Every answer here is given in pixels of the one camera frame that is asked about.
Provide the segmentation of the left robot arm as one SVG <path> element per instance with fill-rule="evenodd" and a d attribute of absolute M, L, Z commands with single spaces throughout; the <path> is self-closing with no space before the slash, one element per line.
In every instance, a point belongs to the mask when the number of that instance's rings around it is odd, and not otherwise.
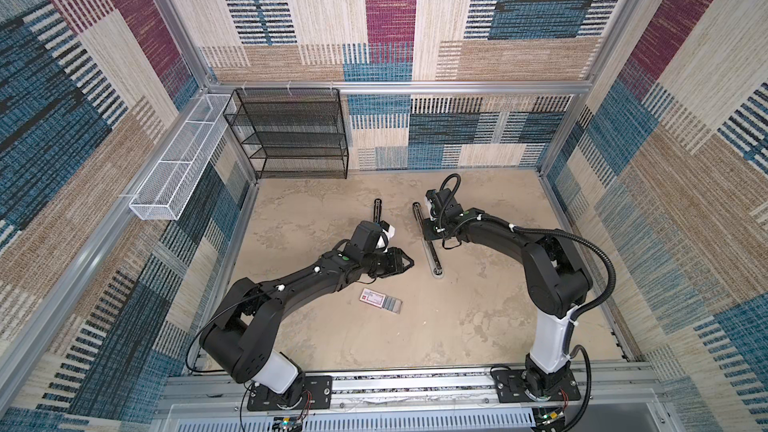
<path fill-rule="evenodd" d="M 259 283 L 248 278 L 236 281 L 201 328 L 201 349 L 235 382 L 254 382 L 269 391 L 273 405 L 287 409 L 304 405 L 311 396 L 305 372 L 274 350 L 282 321 L 364 275 L 376 281 L 411 269 L 414 260 L 390 245 L 394 234 L 395 228 L 386 222 L 362 221 L 351 238 L 297 272 Z"/>

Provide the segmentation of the grey silver stapler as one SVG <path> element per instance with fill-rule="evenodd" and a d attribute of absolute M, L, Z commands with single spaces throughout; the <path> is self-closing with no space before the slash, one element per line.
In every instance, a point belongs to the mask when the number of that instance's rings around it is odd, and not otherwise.
<path fill-rule="evenodd" d="M 412 203 L 412 212 L 417 223 L 419 234 L 421 236 L 422 245 L 426 254 L 431 274 L 436 279 L 443 278 L 444 271 L 437 255 L 437 251 L 433 245 L 433 242 L 427 238 L 424 232 L 424 217 L 419 202 Z"/>

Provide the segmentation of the red white staple box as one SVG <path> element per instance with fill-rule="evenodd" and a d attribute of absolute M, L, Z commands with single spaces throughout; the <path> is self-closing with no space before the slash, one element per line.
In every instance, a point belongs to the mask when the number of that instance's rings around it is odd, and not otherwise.
<path fill-rule="evenodd" d="M 360 294 L 359 300 L 364 304 L 382 309 L 387 304 L 388 296 L 369 288 L 364 288 Z"/>

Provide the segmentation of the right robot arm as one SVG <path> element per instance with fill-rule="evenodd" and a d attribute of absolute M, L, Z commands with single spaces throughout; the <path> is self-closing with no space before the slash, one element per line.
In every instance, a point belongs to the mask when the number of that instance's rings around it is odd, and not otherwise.
<path fill-rule="evenodd" d="M 463 209 L 447 189 L 427 191 L 425 201 L 427 239 L 485 246 L 522 264 L 537 308 L 536 334 L 525 359 L 526 392 L 535 400 L 555 395 L 570 380 L 574 314 L 593 286 L 576 247 L 559 229 L 523 231 L 480 209 Z"/>

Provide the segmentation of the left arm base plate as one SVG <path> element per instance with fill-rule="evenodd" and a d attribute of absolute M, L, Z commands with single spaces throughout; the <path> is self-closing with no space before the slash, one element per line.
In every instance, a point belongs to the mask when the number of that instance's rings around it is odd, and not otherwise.
<path fill-rule="evenodd" d="M 249 412 L 325 410 L 330 408 L 332 392 L 332 376 L 300 374 L 283 393 L 263 384 L 252 385 L 245 408 Z"/>

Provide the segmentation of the grey staple tray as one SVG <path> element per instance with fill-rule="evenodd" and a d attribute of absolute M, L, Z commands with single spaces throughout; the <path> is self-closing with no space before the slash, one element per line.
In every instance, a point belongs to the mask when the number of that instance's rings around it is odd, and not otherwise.
<path fill-rule="evenodd" d="M 392 312 L 394 314 L 400 314 L 402 310 L 403 302 L 401 299 L 387 296 L 383 303 L 382 303 L 382 309 L 386 310 L 388 312 Z"/>

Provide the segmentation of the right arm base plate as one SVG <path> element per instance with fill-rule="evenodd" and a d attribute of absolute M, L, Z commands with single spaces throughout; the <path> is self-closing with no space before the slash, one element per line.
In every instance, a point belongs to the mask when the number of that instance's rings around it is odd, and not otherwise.
<path fill-rule="evenodd" d="M 537 367 L 513 369 L 492 366 L 489 370 L 500 403 L 577 402 L 581 391 L 569 366 L 547 374 Z"/>

